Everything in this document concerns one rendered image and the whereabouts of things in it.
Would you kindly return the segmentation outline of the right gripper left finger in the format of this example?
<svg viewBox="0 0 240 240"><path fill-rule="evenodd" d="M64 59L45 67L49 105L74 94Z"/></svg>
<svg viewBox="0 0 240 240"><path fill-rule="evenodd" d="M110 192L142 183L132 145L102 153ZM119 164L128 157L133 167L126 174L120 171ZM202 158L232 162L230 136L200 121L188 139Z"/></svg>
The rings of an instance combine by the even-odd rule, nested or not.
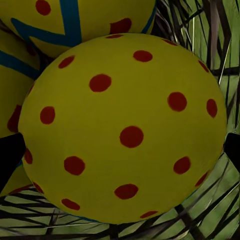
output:
<svg viewBox="0 0 240 240"><path fill-rule="evenodd" d="M0 139L0 193L26 153L22 133Z"/></svg>

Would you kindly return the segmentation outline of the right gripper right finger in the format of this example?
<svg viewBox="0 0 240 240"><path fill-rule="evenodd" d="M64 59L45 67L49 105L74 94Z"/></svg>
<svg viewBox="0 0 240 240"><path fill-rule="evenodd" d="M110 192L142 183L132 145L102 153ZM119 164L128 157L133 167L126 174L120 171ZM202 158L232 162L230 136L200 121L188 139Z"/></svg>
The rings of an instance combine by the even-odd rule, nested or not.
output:
<svg viewBox="0 0 240 240"><path fill-rule="evenodd" d="M228 133L224 142L223 151L226 152L236 169L240 173L240 135Z"/></svg>

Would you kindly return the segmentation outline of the easter egg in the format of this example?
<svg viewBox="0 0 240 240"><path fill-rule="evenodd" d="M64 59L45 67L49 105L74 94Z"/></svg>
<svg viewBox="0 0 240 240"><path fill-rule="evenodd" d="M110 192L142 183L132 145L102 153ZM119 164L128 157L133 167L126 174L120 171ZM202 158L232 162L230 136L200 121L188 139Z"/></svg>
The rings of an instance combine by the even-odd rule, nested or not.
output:
<svg viewBox="0 0 240 240"><path fill-rule="evenodd" d="M157 0L0 0L0 20L26 44L56 59L109 34L151 35Z"/></svg>
<svg viewBox="0 0 240 240"><path fill-rule="evenodd" d="M49 64L42 52L0 24L0 139L18 134L27 94ZM16 194L33 185L20 160L0 197Z"/></svg>
<svg viewBox="0 0 240 240"><path fill-rule="evenodd" d="M223 152L227 110L217 78L179 43L109 34L51 61L26 95L18 133L23 167L50 203L126 224L201 187Z"/></svg>

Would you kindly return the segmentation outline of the wicker basket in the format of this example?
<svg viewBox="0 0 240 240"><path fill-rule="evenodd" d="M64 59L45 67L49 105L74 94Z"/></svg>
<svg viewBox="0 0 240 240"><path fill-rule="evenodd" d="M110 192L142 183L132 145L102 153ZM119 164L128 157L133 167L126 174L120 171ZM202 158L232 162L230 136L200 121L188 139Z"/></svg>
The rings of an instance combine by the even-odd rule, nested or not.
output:
<svg viewBox="0 0 240 240"><path fill-rule="evenodd" d="M188 3L186 0L183 0L184 3L187 5L187 9L189 12ZM235 0L236 6L238 9L239 17L240 17L240 10L238 5L238 0ZM169 5L168 5L169 3ZM201 5L197 0L195 0L197 11L193 13L192 16L190 16L185 10L185 8L181 5L180 0L168 0L168 3L165 0L156 0L156 13L155 13L155 19L153 24L153 30L155 33L155 36L170 40L176 44L179 44L180 46L183 46L188 50L188 45L190 46L191 52L195 55L194 52L194 20L195 16L199 15L200 19L200 60L202 60L202 30L207 46L207 59L206 59L206 66L211 71L213 76L217 80L217 84L220 87L222 76L228 76L228 83L227 83L227 91L226 91L226 98L225 98L225 107L226 107L226 114L227 114L227 123L230 118L230 115L232 113L232 110L236 103L236 112L235 112L235 127L234 127L234 134L236 134L236 129L239 125L240 119L238 121L238 114L239 114L239 108L240 108L240 64L237 67L231 67L231 48L232 48L232 29L233 29L233 10L232 10L232 25L231 29L229 26L228 18L226 15L226 11L224 8L223 0L202 0L203 7L201 8ZM175 11L175 7L178 8L179 15L182 21L182 24L179 24L179 20L177 18L177 14ZM174 28L171 24L170 17L169 17L169 11L172 15L172 21ZM203 25L202 25L202 12L205 13L208 25L209 25L209 33L208 33L208 43L205 37ZM193 18L193 34L192 34L192 42L189 35L189 21ZM219 39L219 23L221 23L223 35L224 35L224 43L223 43L223 49L221 49L221 43ZM0 25L4 25L4 22L0 19ZM186 42L184 42L183 33L182 33L182 27L184 28L185 34L186 34ZM230 45L230 56L229 56L229 68L225 68L225 62L227 58L227 53ZM220 68L215 69L215 60L216 60L216 51L218 52L219 58L220 58ZM228 95L229 95L229 83L230 83L230 76L238 76L237 81L237 89L230 101L230 104L228 106ZM228 106L228 108L227 108ZM238 123L237 123L238 121ZM223 151L220 154L219 159L222 158L226 154L225 151ZM219 160L220 161L220 160ZM19 235L19 236L2 236L0 237L0 240L68 240L68 239L75 239L75 238L84 238L83 240L98 240L103 237L110 235L110 240L137 240L141 238L145 238L148 236L152 236L156 234L151 240L156 239L159 235L161 235L163 232L165 232L167 229L169 229L173 224L176 222L182 220L182 222L185 225L185 228L179 232L177 235L174 235L170 238L167 238L165 240L182 240L189 232L194 240L213 240L213 238L221 232L222 229L224 229L236 216L240 214L240 207L227 218L229 212L233 208L234 204L237 202L238 198L240 197L240 190L233 199L232 203L230 204L229 208L217 224L214 231L206 238L203 233L198 228L202 225L202 222L204 218L213 210L215 207L220 204L233 190L240 185L240 180L235 183L229 190L227 190L221 197L219 197L214 203L212 203L212 200L216 194L216 191L222 181L222 178L224 175L232 169L235 165L233 165L227 172L226 169L230 163L231 159L228 159L227 164L225 166L225 169L222 173L222 176L216 180L208 189L206 189L198 198L196 198L188 207L184 208L182 204L179 204L174 207L175 211L177 212L177 216L171 220L162 222L160 224L156 224L151 226L161 215L157 215L153 218L147 219L136 231L133 233L130 233L128 235L119 237L119 233L122 232L124 229L138 223L137 222L130 222L130 223L109 223L109 229L106 229L99 233L85 233L95 227L98 227L103 223L93 226L91 228L85 229L83 231L77 232L75 234L52 234L54 228L57 227L64 227L64 226L74 226L74 225L84 225L84 224L95 224L95 222L86 222L86 223L73 223L79 220L83 220L83 218L67 222L64 224L56 224L57 219L63 218L65 216L70 215L69 213L66 213L65 211L61 211L56 205L52 204L51 202L46 203L37 199L46 199L44 196L39 195L28 195L28 194L22 194L21 192L10 194L10 196L15 196L39 203L19 203L14 204L8 201L5 201L4 199L7 196L0 196L0 205L2 206L8 206L8 207L15 207L35 213L10 213L4 210L0 209L0 219L16 219L21 220L25 222L35 223L39 225L34 226L17 226L17 227L2 227L0 226L1 230ZM219 163L219 162L218 162ZM206 209L194 220L190 217L190 213L192 212L195 204L205 195L208 191L210 191L211 188L214 187L215 184L219 181L211 200L209 201ZM29 187L26 190L38 192L38 189L36 187ZM212 204L211 204L212 203ZM35 208L54 208L53 213L43 213L39 212L33 209L30 209L30 207ZM192 208L193 207L193 208ZM192 208L190 213L187 213ZM29 219L28 217L45 217L45 216L51 216L49 225L45 223L41 223L32 219ZM227 218L227 219L226 219ZM225 220L226 219L226 220ZM30 235L26 234L20 231L16 231L13 229L44 229L47 228L47 231L43 235ZM233 236L230 238L230 240L240 240L240 225L234 232Z"/></svg>

